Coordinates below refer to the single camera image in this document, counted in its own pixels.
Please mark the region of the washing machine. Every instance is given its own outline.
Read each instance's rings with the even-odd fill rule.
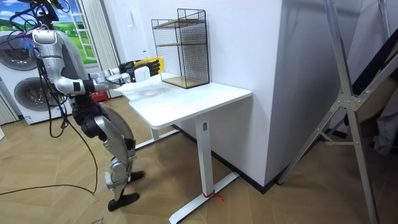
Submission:
[[[0,31],[0,40],[8,38],[10,31]],[[9,43],[0,44],[0,76],[6,85],[12,99],[21,111],[28,124],[49,119],[49,112],[45,95],[51,105],[52,118],[61,116],[56,100],[50,96],[50,91],[42,85],[36,62],[23,47],[21,39],[14,39]],[[63,105],[67,113],[72,113],[69,101]]]

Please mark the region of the wire mesh shelf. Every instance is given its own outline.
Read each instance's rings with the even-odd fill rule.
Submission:
[[[210,82],[206,12],[177,9],[178,19],[153,19],[158,57],[164,58],[162,81],[192,88]]]

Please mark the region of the wooden floor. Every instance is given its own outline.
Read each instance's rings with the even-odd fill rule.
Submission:
[[[150,139],[148,126],[124,98],[107,102],[122,114],[138,142]],[[58,132],[59,120],[54,123]],[[24,121],[2,126],[0,192],[48,184],[77,184],[94,188],[93,161],[79,137],[67,128],[62,137],[49,137],[49,124],[29,126]],[[97,139],[87,139],[99,165],[95,195],[71,187],[35,189],[0,196],[0,223],[168,223],[168,218],[201,193],[196,145],[182,134],[137,153],[135,170],[147,176],[126,188],[139,192],[134,204],[115,212],[106,206],[113,194],[104,184],[111,155]],[[369,169],[382,223],[398,223],[398,157],[368,151]],[[230,172],[213,160],[215,181]],[[369,223],[363,190],[350,146],[318,143],[281,187],[260,194],[242,179],[220,193],[225,201],[210,199],[183,223],[329,224]]]

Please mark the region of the robot leg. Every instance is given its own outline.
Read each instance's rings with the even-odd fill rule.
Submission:
[[[132,134],[132,131],[127,124],[127,122],[118,114],[115,110],[112,110],[110,107],[106,106],[106,104],[99,103],[103,112],[108,116],[109,120],[112,124],[117,127],[117,129],[121,132],[124,136],[124,142],[127,145],[127,156],[129,158],[129,167],[128,170],[130,171],[131,175],[129,177],[128,183],[132,181],[138,180],[145,176],[144,171],[137,171],[131,172],[132,164],[134,159],[136,158],[136,140]]]
[[[114,199],[108,203],[108,210],[111,212],[139,198],[138,193],[124,195],[124,188],[131,179],[130,168],[134,157],[132,159],[128,157],[124,136],[110,120],[104,116],[95,116],[94,122],[106,136],[103,139],[104,147],[114,156],[111,161],[111,173],[105,173],[105,183],[108,189],[114,192]]]

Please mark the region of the humanoid robot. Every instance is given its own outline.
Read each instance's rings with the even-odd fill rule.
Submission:
[[[72,115],[84,134],[89,138],[98,137],[114,156],[110,163],[111,173],[105,173],[106,185],[114,192],[108,210],[113,211],[135,202],[139,198],[138,193],[124,194],[128,183],[144,176],[143,171],[131,172],[136,154],[132,131],[117,112],[105,104],[95,102],[90,93],[144,81],[158,74],[159,61],[139,66],[127,62],[118,68],[87,74],[76,45],[66,34],[52,29],[52,21],[58,20],[53,6],[63,9],[61,4],[57,0],[24,2],[29,2],[32,12],[35,8],[46,8],[46,11],[42,10],[40,15],[36,15],[40,27],[29,32],[40,74],[47,78],[54,90],[71,99]]]

